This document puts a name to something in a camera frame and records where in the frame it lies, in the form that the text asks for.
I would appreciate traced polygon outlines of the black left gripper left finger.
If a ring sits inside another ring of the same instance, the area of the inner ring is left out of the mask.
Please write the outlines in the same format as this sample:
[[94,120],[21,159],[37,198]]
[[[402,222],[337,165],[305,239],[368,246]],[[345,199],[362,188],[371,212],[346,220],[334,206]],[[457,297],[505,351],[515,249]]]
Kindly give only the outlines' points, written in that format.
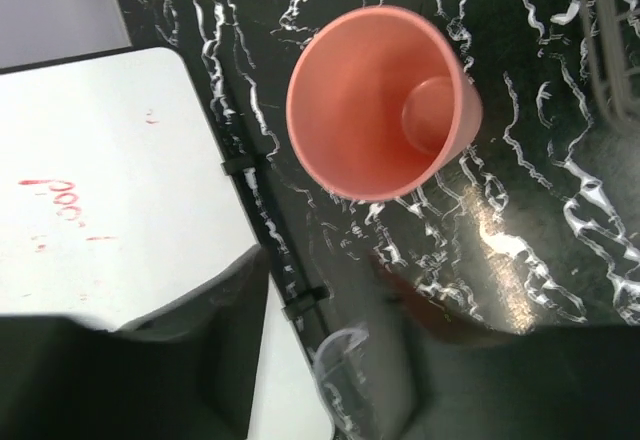
[[5,439],[244,439],[270,262],[253,247],[117,331],[63,316],[1,319]]

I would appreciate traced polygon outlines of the pink plastic cup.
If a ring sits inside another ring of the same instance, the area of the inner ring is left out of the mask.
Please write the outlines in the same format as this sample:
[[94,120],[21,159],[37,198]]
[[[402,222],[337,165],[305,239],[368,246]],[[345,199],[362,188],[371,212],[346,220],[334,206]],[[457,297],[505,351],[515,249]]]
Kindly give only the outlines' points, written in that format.
[[287,130],[307,173],[341,197],[410,193],[476,137],[483,107],[444,35],[395,6],[326,25],[290,78]]

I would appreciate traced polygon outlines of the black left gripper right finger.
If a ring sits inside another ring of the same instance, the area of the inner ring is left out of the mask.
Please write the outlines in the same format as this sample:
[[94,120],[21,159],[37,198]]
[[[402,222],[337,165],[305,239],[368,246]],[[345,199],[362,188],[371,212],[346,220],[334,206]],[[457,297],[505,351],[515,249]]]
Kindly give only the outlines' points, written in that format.
[[372,270],[414,325],[426,365],[429,439],[636,439],[639,329],[494,330],[418,293],[375,257]]

